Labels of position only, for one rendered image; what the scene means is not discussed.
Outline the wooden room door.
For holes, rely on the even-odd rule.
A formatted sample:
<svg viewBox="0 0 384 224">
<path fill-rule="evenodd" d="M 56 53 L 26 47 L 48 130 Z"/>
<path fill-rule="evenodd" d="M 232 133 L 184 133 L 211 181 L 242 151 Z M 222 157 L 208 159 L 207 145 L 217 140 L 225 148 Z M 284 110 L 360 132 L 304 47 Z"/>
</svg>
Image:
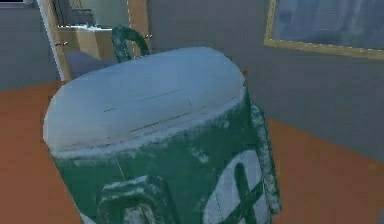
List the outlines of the wooden room door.
<svg viewBox="0 0 384 224">
<path fill-rule="evenodd" d="M 130 27 L 143 37 L 150 34 L 148 0 L 127 0 Z M 144 39 L 148 49 L 151 49 L 151 39 Z"/>
</svg>

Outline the gold framed wall picture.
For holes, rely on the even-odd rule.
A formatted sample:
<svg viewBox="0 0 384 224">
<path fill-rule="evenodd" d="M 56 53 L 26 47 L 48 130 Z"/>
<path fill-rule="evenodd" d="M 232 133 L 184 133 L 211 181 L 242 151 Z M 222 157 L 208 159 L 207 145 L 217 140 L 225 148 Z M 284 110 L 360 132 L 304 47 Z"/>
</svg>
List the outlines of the gold framed wall picture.
<svg viewBox="0 0 384 224">
<path fill-rule="evenodd" d="M 384 61 L 384 0 L 269 0 L 264 44 Z"/>
</svg>

